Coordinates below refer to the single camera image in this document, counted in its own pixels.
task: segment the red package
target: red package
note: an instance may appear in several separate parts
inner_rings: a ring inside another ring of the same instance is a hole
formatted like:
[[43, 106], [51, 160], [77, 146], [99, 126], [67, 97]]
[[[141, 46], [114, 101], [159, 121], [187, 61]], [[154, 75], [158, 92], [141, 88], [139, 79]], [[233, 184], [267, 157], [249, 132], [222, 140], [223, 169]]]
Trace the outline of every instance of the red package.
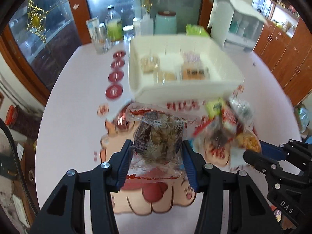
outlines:
[[230, 133], [231, 136], [236, 134], [237, 120], [234, 113], [227, 105], [222, 105], [222, 127]]

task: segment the white table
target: white table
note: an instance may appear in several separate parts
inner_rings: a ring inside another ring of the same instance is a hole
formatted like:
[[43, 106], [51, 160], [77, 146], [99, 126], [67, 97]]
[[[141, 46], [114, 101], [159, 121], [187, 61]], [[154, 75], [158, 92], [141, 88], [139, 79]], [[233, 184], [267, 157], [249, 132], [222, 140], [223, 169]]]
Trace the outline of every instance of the white table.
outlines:
[[[105, 91], [111, 73], [112, 55], [127, 46], [115, 46], [107, 54], [97, 55], [91, 44], [79, 47], [60, 74], [46, 105], [36, 150], [35, 177], [40, 207], [43, 206], [56, 184], [69, 169], [78, 172], [92, 170], [100, 162], [94, 162], [94, 151], [100, 150], [99, 139], [105, 133], [104, 121], [97, 116], [99, 104], [107, 102]], [[229, 56], [245, 76], [245, 90], [241, 97], [255, 109], [255, 124], [259, 139], [279, 145], [288, 139], [301, 140], [293, 115], [292, 106], [272, 73], [254, 53], [231, 53]], [[122, 96], [115, 101], [123, 106], [132, 98], [128, 87], [127, 66], [124, 66]], [[281, 161], [288, 172], [297, 174], [293, 165]], [[245, 167], [261, 192], [267, 194], [264, 175]], [[192, 233], [195, 230], [202, 194], [197, 194], [188, 207], [173, 206], [164, 214], [148, 216], [135, 214], [116, 215], [121, 234], [123, 233]], [[228, 213], [227, 199], [224, 216]], [[86, 233], [91, 233], [90, 198], [85, 200]], [[227, 223], [222, 226], [226, 233]]]

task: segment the cable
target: cable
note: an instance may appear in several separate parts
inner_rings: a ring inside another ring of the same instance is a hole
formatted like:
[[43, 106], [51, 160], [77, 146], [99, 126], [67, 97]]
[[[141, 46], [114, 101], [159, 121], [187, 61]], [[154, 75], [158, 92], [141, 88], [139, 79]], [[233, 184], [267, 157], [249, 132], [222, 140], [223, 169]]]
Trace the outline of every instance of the cable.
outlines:
[[21, 164], [20, 164], [20, 161], [19, 161], [19, 158], [18, 158], [18, 152], [17, 152], [16, 146], [15, 146], [15, 143], [14, 143], [13, 136], [12, 136], [9, 128], [3, 122], [2, 119], [0, 119], [0, 128], [3, 130], [4, 134], [6, 135], [7, 139], [9, 140], [10, 146], [11, 146], [12, 151], [13, 151], [13, 158], [14, 158], [14, 162], [15, 162], [15, 165], [16, 165], [16, 169], [18, 171], [18, 176], [19, 176], [20, 181], [21, 181], [21, 185], [23, 187], [23, 190], [24, 190], [26, 198], [27, 198], [27, 200], [29, 202], [29, 205], [32, 208], [32, 211], [34, 212], [35, 216], [37, 216], [38, 210], [36, 209], [35, 204], [32, 201], [32, 198], [30, 196], [29, 190], [27, 188], [26, 180], [25, 180], [23, 172], [21, 170]]

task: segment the shelf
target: shelf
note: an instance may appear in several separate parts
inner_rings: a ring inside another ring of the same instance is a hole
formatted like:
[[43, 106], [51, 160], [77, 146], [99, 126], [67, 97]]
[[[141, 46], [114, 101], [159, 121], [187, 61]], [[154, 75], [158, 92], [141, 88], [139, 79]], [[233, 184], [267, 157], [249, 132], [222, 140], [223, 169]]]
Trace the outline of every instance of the shelf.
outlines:
[[279, 4], [277, 4], [276, 2], [272, 1], [279, 9], [281, 9], [283, 12], [285, 12], [286, 14], [288, 14], [289, 16], [291, 16], [294, 20], [296, 20], [297, 22], [299, 22], [299, 17], [296, 17], [295, 14], [291, 13], [288, 9], [283, 8], [282, 6], [280, 6]]
[[42, 43], [39, 48], [27, 59], [28, 63], [31, 64], [33, 60], [36, 58], [36, 56], [40, 53], [40, 51], [46, 46], [46, 44], [49, 43], [50, 40], [52, 40], [60, 31], [62, 31], [71, 21], [72, 19], [67, 21], [65, 24], [63, 24], [59, 29], [57, 29], [55, 32], [53, 32], [47, 39], [46, 43]]

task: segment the wooden cabinet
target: wooden cabinet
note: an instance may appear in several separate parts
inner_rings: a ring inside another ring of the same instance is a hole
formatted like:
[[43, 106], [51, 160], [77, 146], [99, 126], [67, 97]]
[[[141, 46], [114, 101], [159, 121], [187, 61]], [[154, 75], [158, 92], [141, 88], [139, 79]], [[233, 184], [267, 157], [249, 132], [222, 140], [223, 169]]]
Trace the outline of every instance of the wooden cabinet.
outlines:
[[312, 50], [305, 58], [296, 74], [283, 88], [293, 105], [299, 104], [312, 89]]
[[267, 20], [267, 22], [268, 22], [268, 25], [265, 24], [263, 26], [260, 38], [257, 42], [257, 45], [255, 46], [255, 49], [254, 49], [254, 52], [259, 57], [261, 57], [264, 49], [266, 48], [266, 45], [268, 44], [270, 38], [272, 37], [272, 33], [273, 33], [274, 28], [275, 28], [275, 25], [271, 21]]
[[290, 40], [291, 38], [286, 33], [280, 28], [275, 27], [272, 36], [261, 55], [261, 59], [271, 71], [282, 57]]
[[283, 88], [299, 70], [312, 45], [312, 35], [302, 19], [283, 56], [272, 70]]

